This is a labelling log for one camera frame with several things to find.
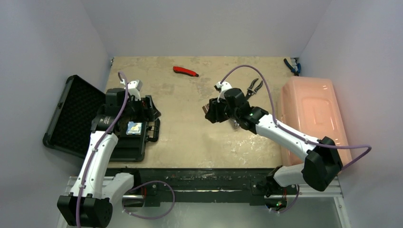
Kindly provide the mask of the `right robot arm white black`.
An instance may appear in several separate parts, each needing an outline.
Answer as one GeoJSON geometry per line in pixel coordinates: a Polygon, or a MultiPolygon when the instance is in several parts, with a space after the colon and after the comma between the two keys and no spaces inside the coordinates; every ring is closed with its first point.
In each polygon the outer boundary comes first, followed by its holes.
{"type": "Polygon", "coordinates": [[[234,120],[240,128],[273,140],[302,160],[298,165],[278,166],[267,176],[267,188],[272,193],[297,184],[324,191],[343,168],[332,139],[318,139],[277,121],[268,111],[251,106],[239,88],[210,99],[202,109],[211,123],[234,120]]]}

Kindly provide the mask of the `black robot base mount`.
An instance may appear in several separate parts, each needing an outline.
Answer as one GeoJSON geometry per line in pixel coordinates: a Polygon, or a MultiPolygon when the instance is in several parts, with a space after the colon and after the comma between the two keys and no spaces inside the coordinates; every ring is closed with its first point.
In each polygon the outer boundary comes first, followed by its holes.
{"type": "Polygon", "coordinates": [[[134,174],[134,186],[124,195],[124,205],[158,207],[162,203],[248,203],[279,207],[295,196],[295,187],[277,188],[268,182],[271,168],[109,168],[106,175],[134,174]]]}

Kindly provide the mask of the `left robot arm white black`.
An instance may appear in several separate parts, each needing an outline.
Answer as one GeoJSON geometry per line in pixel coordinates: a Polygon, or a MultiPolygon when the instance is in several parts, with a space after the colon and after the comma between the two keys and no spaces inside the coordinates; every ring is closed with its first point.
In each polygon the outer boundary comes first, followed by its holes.
{"type": "Polygon", "coordinates": [[[68,225],[106,228],[123,194],[137,194],[141,190],[138,171],[118,173],[104,185],[106,170],[119,133],[125,132],[120,121],[123,125],[145,123],[160,116],[151,95],[136,99],[133,92],[123,88],[107,91],[105,104],[92,120],[90,143],[79,176],[69,193],[58,198],[57,208],[68,225]]]}

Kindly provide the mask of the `brown black poker chip stack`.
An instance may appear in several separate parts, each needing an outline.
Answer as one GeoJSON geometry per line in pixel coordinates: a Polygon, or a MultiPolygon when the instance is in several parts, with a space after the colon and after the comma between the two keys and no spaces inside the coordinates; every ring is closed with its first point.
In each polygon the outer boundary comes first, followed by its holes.
{"type": "Polygon", "coordinates": [[[210,105],[209,105],[209,104],[205,104],[205,105],[202,107],[202,110],[203,110],[203,112],[204,112],[205,115],[209,115],[209,114],[210,114],[210,105]]]}

